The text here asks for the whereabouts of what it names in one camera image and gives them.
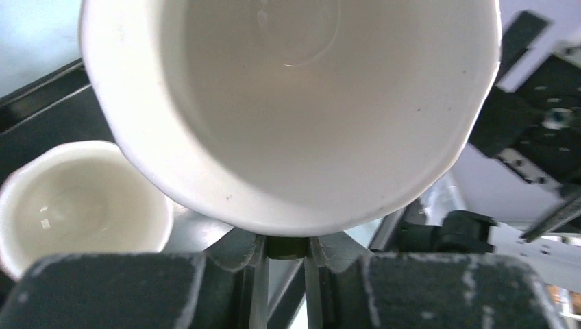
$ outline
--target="white cup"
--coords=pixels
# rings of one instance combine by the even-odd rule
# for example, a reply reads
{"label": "white cup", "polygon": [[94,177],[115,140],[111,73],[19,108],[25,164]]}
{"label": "white cup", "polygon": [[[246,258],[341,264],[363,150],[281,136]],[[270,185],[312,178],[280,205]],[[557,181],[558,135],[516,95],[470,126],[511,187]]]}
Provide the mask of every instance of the white cup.
{"label": "white cup", "polygon": [[282,236],[418,197],[460,154],[500,55],[497,0],[85,0],[80,36],[144,175]]}
{"label": "white cup", "polygon": [[60,252],[159,252],[172,225],[169,199],[105,141],[59,145],[0,189],[0,260],[15,280]]}

